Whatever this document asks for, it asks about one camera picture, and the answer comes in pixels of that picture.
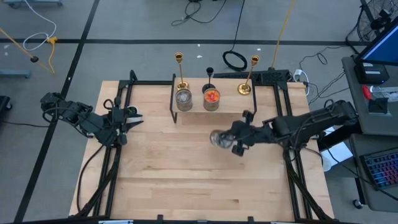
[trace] rgb keyboard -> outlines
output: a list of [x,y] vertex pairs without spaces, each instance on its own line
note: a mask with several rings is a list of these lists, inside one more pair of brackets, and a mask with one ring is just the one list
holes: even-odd
[[398,148],[360,157],[368,177],[377,189],[398,185]]

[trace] blue screen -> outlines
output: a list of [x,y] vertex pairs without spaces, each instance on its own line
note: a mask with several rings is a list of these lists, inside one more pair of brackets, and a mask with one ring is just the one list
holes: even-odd
[[398,63],[398,26],[387,33],[368,53],[363,60]]

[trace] black candle holder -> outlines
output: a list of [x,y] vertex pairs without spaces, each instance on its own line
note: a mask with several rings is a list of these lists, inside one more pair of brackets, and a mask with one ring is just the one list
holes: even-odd
[[216,88],[213,84],[210,83],[210,78],[213,75],[214,69],[211,67],[208,67],[206,69],[207,75],[209,76],[209,83],[205,84],[202,88],[201,88],[201,92],[205,93],[205,91],[209,88]]

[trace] chair wheel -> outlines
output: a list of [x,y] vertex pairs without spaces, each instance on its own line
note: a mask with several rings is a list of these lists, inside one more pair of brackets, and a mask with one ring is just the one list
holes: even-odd
[[356,207],[357,209],[362,209],[363,208],[363,204],[358,200],[353,200],[353,205],[354,207]]

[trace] gray floor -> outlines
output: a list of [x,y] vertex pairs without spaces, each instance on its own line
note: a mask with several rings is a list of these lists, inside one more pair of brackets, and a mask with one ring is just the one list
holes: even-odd
[[[91,26],[89,39],[233,39],[241,0],[228,0],[219,17],[211,24],[192,21],[179,27],[170,22],[183,17],[186,0],[101,0]],[[43,16],[54,20],[60,39],[79,39],[93,0],[64,1],[63,7],[36,5]],[[198,19],[207,20],[221,1],[204,0]],[[276,40],[288,0],[246,1],[238,39]],[[296,2],[283,40],[342,41],[356,22],[359,0],[300,0]],[[0,4],[0,25],[15,38],[36,32],[51,32],[52,26],[36,17],[26,7],[11,9]],[[57,44],[53,59],[56,75],[50,75],[30,63],[15,45],[0,44],[0,68],[32,70],[31,79],[0,79],[0,95],[12,98],[14,108],[5,117],[8,121],[45,124],[39,100],[47,92],[60,91],[68,73],[77,44]],[[141,80],[170,80],[178,72],[175,52],[184,53],[183,69],[189,77],[205,77],[205,68],[230,72],[222,61],[222,53],[230,45],[210,44],[86,44],[76,68],[68,99],[95,105],[103,80],[127,78],[134,69]],[[299,61],[326,46],[282,45],[276,68],[294,72]],[[274,45],[237,45],[235,51],[246,58],[258,54],[261,62],[256,70],[266,70],[272,62]],[[46,62],[51,48],[44,45],[34,52]],[[316,58],[302,64],[310,82],[323,88],[341,71],[341,58],[352,51],[343,47],[329,49],[324,55],[328,65]],[[345,78],[325,94],[347,87]],[[315,97],[313,91],[308,100]],[[351,100],[349,91],[333,95],[334,100]],[[325,99],[310,105],[311,110],[323,106]],[[32,172],[46,133],[45,128],[29,128],[2,124],[0,128],[0,223],[12,222]],[[68,215],[86,139],[66,124],[60,123],[54,133],[47,158],[30,201],[25,221],[63,218]],[[358,223],[395,223],[398,214],[356,210],[351,201],[358,197],[353,179],[327,178],[336,218]]]

